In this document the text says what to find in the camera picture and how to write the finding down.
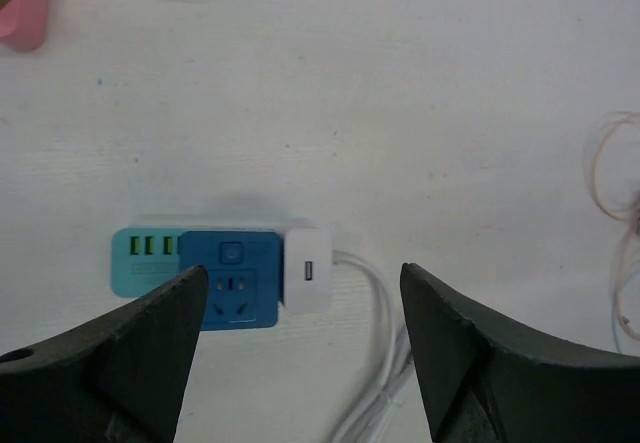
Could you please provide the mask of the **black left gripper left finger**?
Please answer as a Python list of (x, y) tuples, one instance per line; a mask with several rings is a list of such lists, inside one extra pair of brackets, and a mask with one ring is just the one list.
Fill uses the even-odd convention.
[(171, 442), (208, 295), (192, 267), (124, 306), (1, 357), (4, 442)]

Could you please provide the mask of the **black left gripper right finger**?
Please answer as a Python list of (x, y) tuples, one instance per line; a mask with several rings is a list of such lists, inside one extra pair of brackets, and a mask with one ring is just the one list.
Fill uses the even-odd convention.
[(535, 330), (415, 263), (400, 289), (433, 441), (638, 441), (638, 358)]

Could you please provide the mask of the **teal power strip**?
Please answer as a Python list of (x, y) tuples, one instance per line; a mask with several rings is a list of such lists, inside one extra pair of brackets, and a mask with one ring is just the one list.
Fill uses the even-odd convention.
[(124, 298), (138, 298), (179, 271), (180, 228), (128, 227), (111, 239), (111, 288)]

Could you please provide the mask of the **dark blue plug adapter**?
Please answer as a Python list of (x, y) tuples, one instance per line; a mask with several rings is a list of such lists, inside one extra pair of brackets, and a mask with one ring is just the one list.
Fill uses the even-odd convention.
[(179, 269), (205, 268), (209, 290), (203, 331), (276, 325), (283, 240), (273, 231), (193, 230), (179, 238)]

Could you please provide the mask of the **white usb charger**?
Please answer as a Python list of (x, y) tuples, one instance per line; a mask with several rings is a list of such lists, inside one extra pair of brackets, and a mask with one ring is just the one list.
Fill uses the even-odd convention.
[(332, 303), (333, 248), (328, 230), (293, 228), (284, 236), (283, 305), (292, 314), (325, 313)]

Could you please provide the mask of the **pink triangular socket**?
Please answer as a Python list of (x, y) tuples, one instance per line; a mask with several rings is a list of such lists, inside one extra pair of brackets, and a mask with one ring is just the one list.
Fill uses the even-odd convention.
[(40, 47), (47, 32), (50, 0), (11, 0), (1, 8), (1, 43), (16, 51)]

